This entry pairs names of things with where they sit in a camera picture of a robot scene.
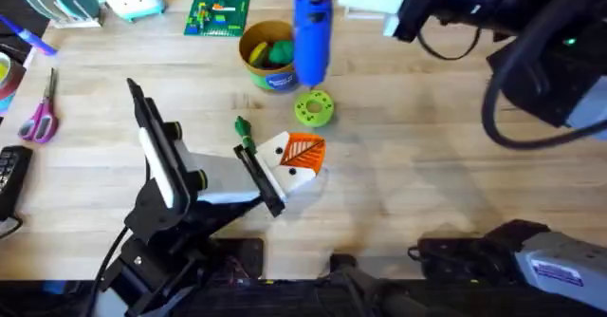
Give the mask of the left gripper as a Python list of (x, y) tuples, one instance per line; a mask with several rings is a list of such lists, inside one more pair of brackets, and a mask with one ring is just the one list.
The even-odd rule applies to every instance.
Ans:
[(226, 158), (190, 152), (182, 140), (181, 124), (163, 124), (163, 132), (175, 145), (186, 170), (198, 173), (202, 183), (197, 192), (199, 201), (227, 205), (259, 199), (273, 216), (280, 215), (285, 209), (285, 195), (314, 179), (321, 170), (325, 139), (310, 133), (282, 132), (255, 146), (249, 121), (236, 121), (234, 128), (241, 143), (234, 148), (235, 156)]

